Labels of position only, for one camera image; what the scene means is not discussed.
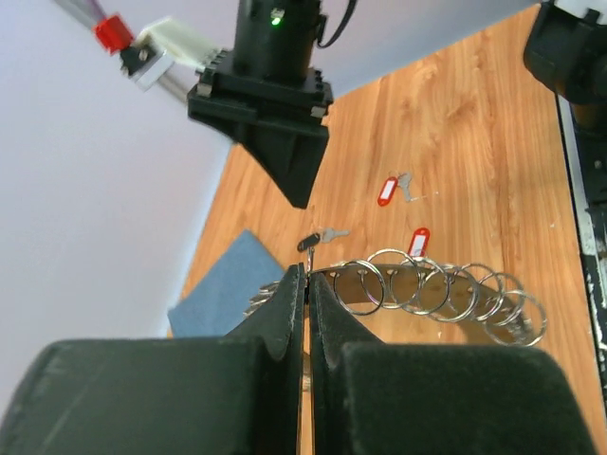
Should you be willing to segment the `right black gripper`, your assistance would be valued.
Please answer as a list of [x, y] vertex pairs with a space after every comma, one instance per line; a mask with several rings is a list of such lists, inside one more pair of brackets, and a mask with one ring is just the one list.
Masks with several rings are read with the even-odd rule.
[[220, 51], [198, 72], [188, 93], [188, 116], [222, 128], [237, 123], [232, 139], [255, 158], [292, 207], [305, 209], [329, 139], [328, 128], [314, 123], [328, 114], [332, 87], [313, 67], [302, 82], [292, 84], [238, 74], [233, 63], [231, 51]]

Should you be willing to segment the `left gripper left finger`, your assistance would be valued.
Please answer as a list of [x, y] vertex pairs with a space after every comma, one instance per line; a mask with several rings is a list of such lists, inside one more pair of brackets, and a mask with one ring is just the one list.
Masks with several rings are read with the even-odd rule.
[[33, 360], [5, 454], [295, 454], [306, 275], [222, 337], [72, 339]]

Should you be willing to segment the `metal disc with keyrings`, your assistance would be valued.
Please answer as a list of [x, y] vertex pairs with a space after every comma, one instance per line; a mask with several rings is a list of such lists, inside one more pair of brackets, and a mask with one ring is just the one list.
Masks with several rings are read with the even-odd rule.
[[515, 276], [485, 264], [446, 264], [385, 248], [309, 270], [299, 298], [313, 337], [376, 343], [367, 327], [402, 316], [456, 326], [475, 345], [532, 347], [547, 330], [542, 303]]

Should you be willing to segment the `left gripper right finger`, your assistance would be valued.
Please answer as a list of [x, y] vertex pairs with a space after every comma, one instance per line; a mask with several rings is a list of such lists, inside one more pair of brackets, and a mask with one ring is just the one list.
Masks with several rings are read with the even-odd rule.
[[561, 368], [535, 348], [388, 344], [309, 283], [318, 454], [593, 454]]

